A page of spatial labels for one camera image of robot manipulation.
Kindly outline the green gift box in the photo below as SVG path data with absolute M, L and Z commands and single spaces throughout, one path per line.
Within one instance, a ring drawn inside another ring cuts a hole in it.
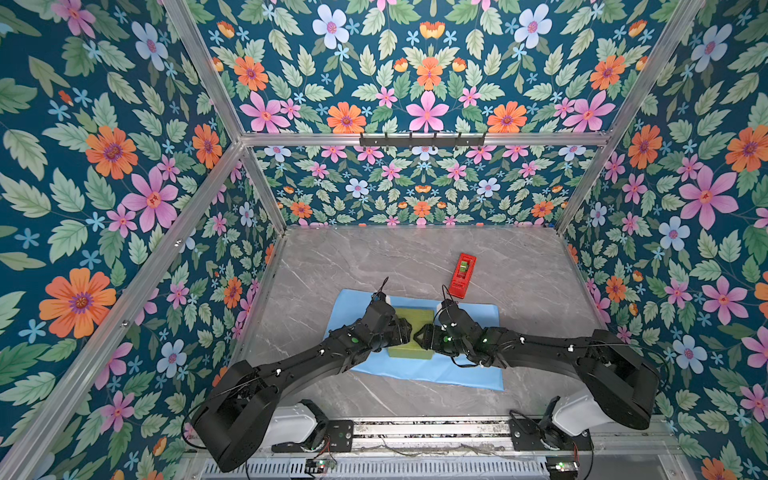
M 426 325 L 433 323 L 434 312 L 426 308 L 396 307 L 396 314 L 410 325 L 407 343 L 387 348 L 391 358 L 405 360 L 431 360 L 433 352 L 423 349 L 415 340 L 415 335 Z

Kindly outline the light blue wrapping paper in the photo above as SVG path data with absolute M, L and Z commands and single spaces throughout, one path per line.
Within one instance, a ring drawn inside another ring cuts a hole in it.
M 365 291 L 344 289 L 337 296 L 326 331 L 350 325 L 362 317 L 371 300 Z M 392 297 L 398 315 L 406 318 L 417 333 L 434 320 L 440 303 L 436 300 Z M 502 372 L 497 368 L 471 367 L 464 356 L 453 361 L 449 357 L 420 347 L 414 340 L 398 347 L 387 347 L 372 353 L 354 372 L 398 380 L 425 381 L 492 391 L 503 391 Z

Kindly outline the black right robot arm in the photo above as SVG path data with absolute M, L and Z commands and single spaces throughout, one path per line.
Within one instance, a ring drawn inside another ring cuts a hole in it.
M 414 334 L 416 343 L 475 366 L 531 368 L 577 378 L 610 420 L 631 429 L 649 427 L 660 375 L 631 346 L 606 330 L 559 338 L 482 327 L 459 305 L 445 300 L 437 322 Z

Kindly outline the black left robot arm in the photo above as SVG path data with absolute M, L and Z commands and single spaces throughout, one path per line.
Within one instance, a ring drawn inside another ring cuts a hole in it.
M 375 293 L 361 318 L 330 331 L 318 345 L 269 364 L 243 360 L 229 367 L 192 415 L 192 427 L 219 469 L 231 472 L 258 450 L 284 396 L 406 344 L 411 334 L 386 295 Z

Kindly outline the red tape dispenser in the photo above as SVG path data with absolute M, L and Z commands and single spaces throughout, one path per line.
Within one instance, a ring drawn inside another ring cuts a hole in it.
M 474 272 L 477 258 L 473 255 L 461 253 L 457 261 L 454 273 L 449 285 L 451 296 L 464 299 L 466 297 L 471 278 Z

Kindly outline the aluminium mounting rail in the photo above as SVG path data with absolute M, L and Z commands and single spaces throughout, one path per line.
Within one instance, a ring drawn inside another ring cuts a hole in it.
M 683 450 L 676 436 L 660 417 L 652 419 L 646 430 L 632 430 L 616 423 L 591 428 L 587 434 L 594 443 L 591 452 L 516 451 L 510 438 L 508 421 L 518 414 L 491 416 L 367 416 L 331 418 L 355 423 L 352 451 L 337 454 L 393 454 L 406 457 L 458 455 L 478 456 L 564 456 L 588 460 L 595 456 L 681 457 Z M 265 444 L 251 458 L 270 455 L 312 453 L 273 453 Z

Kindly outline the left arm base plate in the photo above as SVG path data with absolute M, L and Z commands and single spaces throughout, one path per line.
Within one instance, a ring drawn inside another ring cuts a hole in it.
M 301 443 L 286 442 L 270 447 L 273 453 L 312 453 L 352 451 L 355 423 L 352 420 L 330 420 L 318 425 Z

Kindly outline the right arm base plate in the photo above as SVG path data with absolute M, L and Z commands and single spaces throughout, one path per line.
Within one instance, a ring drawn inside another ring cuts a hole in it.
M 528 418 L 512 417 L 508 425 L 516 451 L 591 452 L 594 448 L 587 434 L 568 436 L 554 426 L 541 428 L 537 421 Z

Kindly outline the black hook rail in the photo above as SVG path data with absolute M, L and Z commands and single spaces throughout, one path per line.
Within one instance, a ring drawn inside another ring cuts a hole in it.
M 437 147 L 437 148 L 456 148 L 456 147 L 476 147 L 483 146 L 486 141 L 485 134 L 464 134 L 464 133 L 397 133 L 397 134 L 361 134 L 358 143 L 361 147 L 394 147 L 394 148 L 412 148 L 412 147 Z

